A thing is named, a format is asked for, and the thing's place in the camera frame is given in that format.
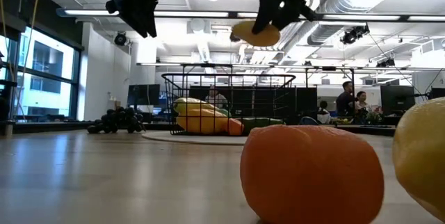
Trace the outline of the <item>yellow-orange papaya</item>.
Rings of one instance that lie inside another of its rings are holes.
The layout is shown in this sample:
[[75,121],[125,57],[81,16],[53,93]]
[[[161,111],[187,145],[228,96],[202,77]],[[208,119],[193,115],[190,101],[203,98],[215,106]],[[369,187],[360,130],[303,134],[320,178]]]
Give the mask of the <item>yellow-orange papaya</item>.
[[267,24],[265,29],[257,34],[252,32],[254,21],[243,21],[232,27],[232,34],[256,47],[270,47],[281,38],[280,31],[273,25]]

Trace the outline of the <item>dark grape bunch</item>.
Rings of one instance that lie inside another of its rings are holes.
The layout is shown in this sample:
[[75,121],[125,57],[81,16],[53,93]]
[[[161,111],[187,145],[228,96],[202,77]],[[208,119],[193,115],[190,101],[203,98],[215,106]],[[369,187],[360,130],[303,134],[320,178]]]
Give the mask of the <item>dark grape bunch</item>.
[[101,132],[109,134],[117,133],[119,129],[126,129],[129,134],[139,133],[146,130],[143,120],[143,115],[134,108],[119,106],[116,109],[108,109],[106,114],[87,127],[87,132],[89,134]]

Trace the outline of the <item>green bell pepper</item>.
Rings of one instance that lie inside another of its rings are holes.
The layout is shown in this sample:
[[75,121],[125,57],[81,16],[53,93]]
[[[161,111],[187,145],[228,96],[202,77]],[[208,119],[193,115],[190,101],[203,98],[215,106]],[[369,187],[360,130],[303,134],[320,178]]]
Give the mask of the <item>green bell pepper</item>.
[[274,118],[242,118],[243,135],[248,135],[252,129],[271,125],[285,125],[285,121]]

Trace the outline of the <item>orange mango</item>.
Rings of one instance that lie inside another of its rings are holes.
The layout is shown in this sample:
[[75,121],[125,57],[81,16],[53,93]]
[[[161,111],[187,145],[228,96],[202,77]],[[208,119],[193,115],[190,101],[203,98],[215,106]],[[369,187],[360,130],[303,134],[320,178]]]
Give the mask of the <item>orange mango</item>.
[[228,117],[211,109],[190,109],[176,117],[177,124],[192,134],[216,135],[225,133]]

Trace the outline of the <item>small orange tangerine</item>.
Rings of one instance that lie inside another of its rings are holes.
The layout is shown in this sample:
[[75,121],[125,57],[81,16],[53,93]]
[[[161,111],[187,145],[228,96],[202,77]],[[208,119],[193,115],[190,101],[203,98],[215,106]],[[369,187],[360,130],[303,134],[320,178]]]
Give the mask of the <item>small orange tangerine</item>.
[[240,176],[247,204],[266,224],[371,224],[384,198],[373,147],[334,127],[254,128]]

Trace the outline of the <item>yellow lemon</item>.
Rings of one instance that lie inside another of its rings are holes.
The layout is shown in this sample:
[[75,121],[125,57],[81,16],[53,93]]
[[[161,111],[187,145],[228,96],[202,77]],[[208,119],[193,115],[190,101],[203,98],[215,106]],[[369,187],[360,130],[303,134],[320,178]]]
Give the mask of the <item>yellow lemon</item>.
[[405,112],[394,134],[392,159],[400,185],[445,223],[445,97]]

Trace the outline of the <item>long ceiling light bar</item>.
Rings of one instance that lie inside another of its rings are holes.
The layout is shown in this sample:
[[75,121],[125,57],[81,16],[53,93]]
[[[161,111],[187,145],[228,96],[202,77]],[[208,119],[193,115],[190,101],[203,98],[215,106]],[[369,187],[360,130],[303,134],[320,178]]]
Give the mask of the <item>long ceiling light bar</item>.
[[[65,9],[57,8],[59,17],[118,17],[119,12],[109,13],[107,10]],[[154,16],[159,18],[223,18],[223,19],[254,19],[257,13],[252,12],[220,12],[190,10],[155,10]],[[445,23],[445,15],[390,15],[372,13],[318,13],[309,16],[314,21],[333,22],[400,22],[400,23]]]

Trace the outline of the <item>black metal rack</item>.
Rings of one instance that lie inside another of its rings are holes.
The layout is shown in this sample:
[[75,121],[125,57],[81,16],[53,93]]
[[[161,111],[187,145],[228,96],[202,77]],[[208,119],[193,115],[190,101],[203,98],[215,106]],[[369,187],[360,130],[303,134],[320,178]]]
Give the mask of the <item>black metal rack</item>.
[[351,77],[349,77],[346,73],[345,67],[335,67],[335,66],[313,66],[313,67],[306,67],[305,68],[305,88],[309,87],[309,70],[322,70],[322,71],[328,71],[328,72],[333,72],[333,71],[341,71],[344,75],[346,75],[346,77],[348,78],[348,81],[351,81],[353,83],[353,96],[354,96],[354,92],[355,92],[355,86],[354,86],[354,69],[350,68],[350,72],[351,72]]

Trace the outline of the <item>small beige box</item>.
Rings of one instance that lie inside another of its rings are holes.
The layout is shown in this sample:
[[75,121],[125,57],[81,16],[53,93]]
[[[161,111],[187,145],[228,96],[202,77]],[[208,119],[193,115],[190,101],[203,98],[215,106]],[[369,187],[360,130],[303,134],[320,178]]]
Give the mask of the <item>small beige box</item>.
[[116,97],[114,97],[111,92],[108,92],[107,99],[107,109],[116,110],[116,108],[121,106],[121,101],[119,101]]

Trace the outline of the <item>person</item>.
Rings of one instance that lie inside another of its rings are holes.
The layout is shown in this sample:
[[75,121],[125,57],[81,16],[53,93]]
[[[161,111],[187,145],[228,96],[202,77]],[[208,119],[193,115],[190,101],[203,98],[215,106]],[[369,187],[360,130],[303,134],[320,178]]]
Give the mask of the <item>person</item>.
[[327,110],[327,102],[321,101],[317,112],[317,120],[321,124],[329,124],[331,122],[330,112]]
[[371,105],[366,102],[366,93],[359,91],[355,98],[355,112],[359,113],[366,111],[367,113],[372,111]]
[[210,103],[219,109],[227,109],[229,105],[227,98],[220,94],[214,85],[210,85],[209,94],[205,97],[205,102]]
[[353,83],[345,81],[342,84],[343,92],[336,99],[336,110],[338,116],[352,117],[355,113],[353,96]]

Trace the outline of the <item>large window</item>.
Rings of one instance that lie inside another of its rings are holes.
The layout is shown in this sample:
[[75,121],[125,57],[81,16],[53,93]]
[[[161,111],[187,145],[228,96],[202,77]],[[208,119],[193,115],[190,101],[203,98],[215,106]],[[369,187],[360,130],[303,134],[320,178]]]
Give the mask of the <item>large window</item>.
[[19,35],[0,32],[0,81],[13,81],[11,89],[0,85],[18,122],[50,122],[75,119],[78,104],[80,51],[31,27]]

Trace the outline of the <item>round white placemat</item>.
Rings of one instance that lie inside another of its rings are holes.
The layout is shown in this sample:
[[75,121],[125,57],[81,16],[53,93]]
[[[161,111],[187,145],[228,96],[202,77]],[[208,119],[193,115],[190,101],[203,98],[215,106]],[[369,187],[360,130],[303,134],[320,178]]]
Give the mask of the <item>round white placemat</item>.
[[142,137],[152,141],[200,145],[244,145],[247,141],[245,136],[172,135],[169,131],[150,131],[142,134]]

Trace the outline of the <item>small potted plant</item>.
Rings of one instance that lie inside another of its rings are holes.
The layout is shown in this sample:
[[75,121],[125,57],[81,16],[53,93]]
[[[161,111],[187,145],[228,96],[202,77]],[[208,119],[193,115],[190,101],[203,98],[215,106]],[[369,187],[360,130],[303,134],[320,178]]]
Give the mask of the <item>small potted plant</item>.
[[382,122],[382,114],[377,111],[364,109],[362,115],[366,125],[378,125]]

